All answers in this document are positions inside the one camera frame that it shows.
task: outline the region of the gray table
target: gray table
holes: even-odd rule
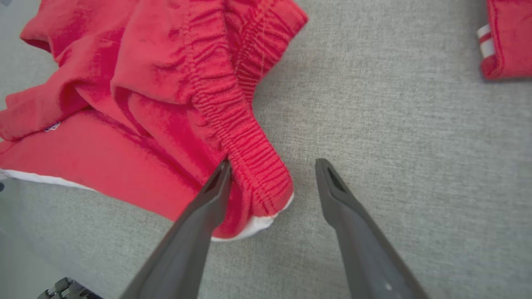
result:
[[[202,298],[347,298],[313,161],[326,157],[432,298],[532,297],[532,82],[485,82],[484,0],[299,0],[310,22],[254,111],[295,200],[253,238],[211,246]],[[37,11],[0,15],[0,96],[55,65],[18,40]],[[10,180],[0,229],[107,299],[170,221],[87,190]]]

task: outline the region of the red garment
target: red garment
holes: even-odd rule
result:
[[[306,21],[292,0],[43,0],[21,38],[60,68],[6,98],[0,168],[175,220],[227,156],[237,184],[214,235],[273,219],[292,180],[251,102]]]
[[[532,1],[488,0],[489,26],[478,30],[486,79],[532,77]]]

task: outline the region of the red fabric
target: red fabric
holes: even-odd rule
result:
[[[21,38],[60,68],[6,98],[0,168],[175,220],[227,156],[237,184],[214,235],[230,238],[293,192],[251,102],[306,21],[292,0],[43,0]]]
[[[495,55],[481,69],[487,79],[532,77],[532,1],[488,0]]]

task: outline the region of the white lining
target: white lining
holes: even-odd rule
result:
[[[80,185],[75,182],[67,181],[63,178],[41,176],[36,173],[22,172],[18,170],[0,169],[0,180],[4,180],[7,178],[40,182],[40,183],[45,183],[45,184],[61,185],[61,186],[67,186],[67,187],[74,187],[74,188],[86,189],[86,190],[97,192],[96,190],[92,188]],[[292,203],[292,200],[294,200],[293,193],[281,211],[286,209],[290,205],[290,203]],[[277,217],[278,214],[279,213],[272,215],[272,216],[262,216],[262,217],[251,216],[250,220],[247,222],[244,229],[238,235],[234,236],[233,238],[228,238],[228,239],[211,237],[211,240],[214,242],[227,242],[227,241],[235,241],[235,240],[240,240],[243,238],[251,237],[255,235],[257,232],[259,232],[260,230],[268,228],[273,223],[273,220]]]
[[[292,195],[290,196],[290,199],[288,200],[288,202],[286,203],[286,205],[281,211],[284,211],[290,205],[290,203],[292,203],[293,200],[294,200],[294,193],[292,193]],[[276,214],[272,216],[262,216],[262,217],[251,216],[250,220],[247,222],[244,229],[238,235],[234,236],[233,238],[228,238],[228,239],[211,237],[211,241],[228,242],[228,241],[236,241],[236,240],[244,239],[247,237],[251,237],[255,235],[257,232],[270,227],[270,225],[273,223],[273,220],[277,217],[277,215],[279,215],[279,212],[277,212]]]
[[[493,44],[492,38],[480,44],[480,52],[482,53],[483,58],[495,55],[495,45]]]
[[[477,36],[478,38],[481,38],[482,36],[485,36],[486,34],[492,32],[492,28],[489,26],[489,24],[482,26],[482,28],[477,30]]]

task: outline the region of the white trim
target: white trim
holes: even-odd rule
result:
[[[495,55],[495,45],[493,44],[492,38],[480,44],[480,52],[482,53],[483,58]]]
[[[481,38],[482,36],[485,36],[486,34],[488,34],[490,32],[492,32],[492,29],[489,26],[489,24],[487,24],[487,25],[482,26],[482,28],[477,30],[477,36],[478,36],[478,38]]]
[[[74,187],[74,188],[86,189],[86,190],[97,192],[96,190],[92,188],[80,185],[75,182],[67,181],[65,179],[58,178],[58,177],[41,176],[36,173],[22,172],[18,170],[9,170],[9,169],[0,169],[0,173],[12,179],[41,182],[41,183],[53,184],[53,185],[61,185],[61,186]]]
[[[18,170],[0,169],[0,180],[7,179],[7,178],[40,182],[40,183],[45,183],[45,184],[61,185],[61,186],[67,186],[67,187],[74,187],[74,188],[86,189],[86,190],[97,192],[96,190],[92,188],[80,185],[75,182],[67,181],[63,178],[41,176],[36,173],[22,172]],[[294,200],[293,193],[281,211],[285,210],[290,205],[290,203],[292,203],[292,200]],[[238,235],[234,236],[233,238],[228,238],[228,239],[211,237],[211,240],[214,242],[227,242],[227,241],[234,241],[234,240],[240,240],[243,238],[251,237],[255,235],[257,232],[259,232],[260,230],[268,228],[273,223],[273,220],[277,217],[278,214],[279,213],[272,215],[272,216],[262,216],[262,217],[251,216],[250,220],[247,222],[244,229]]]
[[[292,195],[290,196],[290,199],[288,200],[288,202],[286,203],[286,205],[281,211],[284,211],[290,205],[290,203],[292,203],[293,200],[294,200],[294,193],[292,193]],[[277,212],[276,214],[272,216],[262,216],[262,217],[251,216],[250,220],[247,222],[244,229],[238,235],[234,236],[233,238],[228,238],[228,239],[212,237],[211,241],[228,242],[228,241],[236,241],[236,240],[244,239],[247,237],[251,237],[255,235],[257,232],[270,227],[270,225],[273,223],[273,220],[277,217],[277,215],[279,215],[279,212]]]

